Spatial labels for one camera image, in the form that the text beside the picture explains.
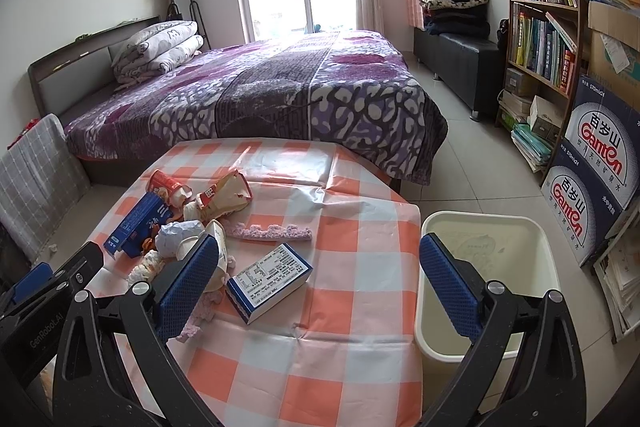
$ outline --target patterned blanket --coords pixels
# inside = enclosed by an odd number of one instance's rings
[[[85,159],[155,160],[184,140],[278,137],[344,145],[428,184],[446,120],[381,35],[320,33],[212,50],[65,129]]]

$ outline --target chair covered with plaid cloth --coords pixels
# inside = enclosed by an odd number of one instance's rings
[[[89,188],[60,121],[47,115],[0,158],[0,221],[33,263]]]

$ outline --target nutrition label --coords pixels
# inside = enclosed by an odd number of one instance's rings
[[[242,270],[233,279],[248,297],[249,302],[257,308],[306,270],[308,267],[300,259],[287,247],[280,245],[264,259]]]

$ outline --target white paper label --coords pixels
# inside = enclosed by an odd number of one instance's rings
[[[620,71],[628,68],[631,62],[629,62],[629,58],[626,56],[625,49],[622,47],[622,44],[620,44],[620,41],[604,33],[601,33],[600,37],[602,38],[602,42],[609,54],[611,64],[613,64],[613,69],[616,70],[616,73],[620,73]]]
[[[242,270],[233,279],[257,308],[274,293],[282,290],[308,268],[295,255],[280,245],[264,259]]]

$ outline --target table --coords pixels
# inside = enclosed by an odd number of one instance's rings
[[[310,227],[313,240],[292,245],[314,271],[248,326],[225,296],[199,336],[169,340],[191,384],[226,427],[413,427],[422,408],[414,343],[420,213],[370,162],[321,142],[180,143],[123,194],[90,240],[103,244],[155,169],[200,192],[230,168],[245,175],[254,194],[230,220]],[[228,238],[234,272],[274,246]],[[95,296],[125,292],[137,262],[105,253],[88,289]],[[159,413],[126,338],[119,335],[118,345],[142,404]]]

